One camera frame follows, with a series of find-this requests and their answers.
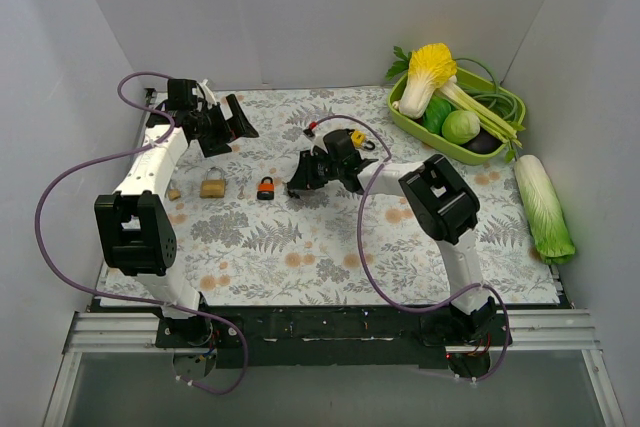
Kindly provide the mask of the small yellow padlock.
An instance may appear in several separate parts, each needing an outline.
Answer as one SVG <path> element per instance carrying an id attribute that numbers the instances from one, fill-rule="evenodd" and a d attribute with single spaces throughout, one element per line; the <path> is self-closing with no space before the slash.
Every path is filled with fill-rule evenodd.
<path id="1" fill-rule="evenodd" d="M 350 133 L 350 139 L 356 149 L 361 149 L 364 151 L 374 151 L 376 148 L 374 142 L 369 140 L 368 137 L 361 131 L 353 130 Z"/>

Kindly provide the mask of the large brass padlock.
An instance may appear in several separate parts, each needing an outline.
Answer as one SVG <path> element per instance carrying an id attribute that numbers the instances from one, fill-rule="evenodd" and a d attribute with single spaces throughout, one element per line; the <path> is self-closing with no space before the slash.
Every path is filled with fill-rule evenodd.
<path id="1" fill-rule="evenodd" d="M 204 175 L 200 185 L 199 197 L 202 199 L 223 198 L 226 193 L 224 171 L 219 167 L 211 167 Z"/>

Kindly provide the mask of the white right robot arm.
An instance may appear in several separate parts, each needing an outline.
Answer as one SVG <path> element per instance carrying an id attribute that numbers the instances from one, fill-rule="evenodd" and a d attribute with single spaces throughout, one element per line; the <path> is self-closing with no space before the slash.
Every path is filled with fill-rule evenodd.
<path id="1" fill-rule="evenodd" d="M 304 130 L 313 144 L 299 155 L 287 193 L 297 197 L 331 181 L 361 196 L 357 214 L 357 247 L 371 286 L 392 307 L 413 314 L 426 314 L 447 306 L 454 336 L 464 344 L 475 344 L 489 331 L 496 315 L 496 301 L 482 276 L 476 250 L 475 227 L 480 203 L 476 194 L 441 154 L 424 162 L 392 163 L 361 156 L 347 129 L 320 137 L 314 128 Z M 450 297 L 432 307 L 408 307 L 389 298 L 377 285 L 366 262 L 362 242 L 362 220 L 370 195 L 405 198 L 423 232 L 437 244 L 442 256 Z"/>

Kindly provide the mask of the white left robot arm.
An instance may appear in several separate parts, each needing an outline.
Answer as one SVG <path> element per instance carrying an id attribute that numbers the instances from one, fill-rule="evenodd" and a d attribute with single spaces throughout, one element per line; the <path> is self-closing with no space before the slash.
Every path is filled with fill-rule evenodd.
<path id="1" fill-rule="evenodd" d="M 94 203 L 106 264 L 142 284 L 164 316 L 180 320 L 178 334 L 193 347 L 211 339 L 213 324 L 195 312 L 202 296 L 176 264 L 178 242 L 163 202 L 191 143 L 209 158 L 229 153 L 239 138 L 259 136 L 237 97 L 229 94 L 225 101 L 229 115 L 205 81 L 169 79 L 166 100 L 146 121 L 145 150 L 115 191 Z"/>

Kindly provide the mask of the orange and black padlock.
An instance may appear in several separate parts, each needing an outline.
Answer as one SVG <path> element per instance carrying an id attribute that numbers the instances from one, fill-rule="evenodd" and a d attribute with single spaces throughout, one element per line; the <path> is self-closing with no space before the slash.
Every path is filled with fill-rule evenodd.
<path id="1" fill-rule="evenodd" d="M 275 197 L 275 184 L 270 176 L 263 177 L 257 187 L 256 198 L 260 201 L 271 201 Z"/>

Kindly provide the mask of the small brass padlock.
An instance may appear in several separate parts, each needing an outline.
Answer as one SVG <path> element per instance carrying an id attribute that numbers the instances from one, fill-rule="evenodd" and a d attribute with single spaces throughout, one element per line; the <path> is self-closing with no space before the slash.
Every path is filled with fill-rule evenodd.
<path id="1" fill-rule="evenodd" d="M 181 198 L 181 191 L 173 182 L 169 182 L 167 186 L 166 198 L 171 202 Z"/>

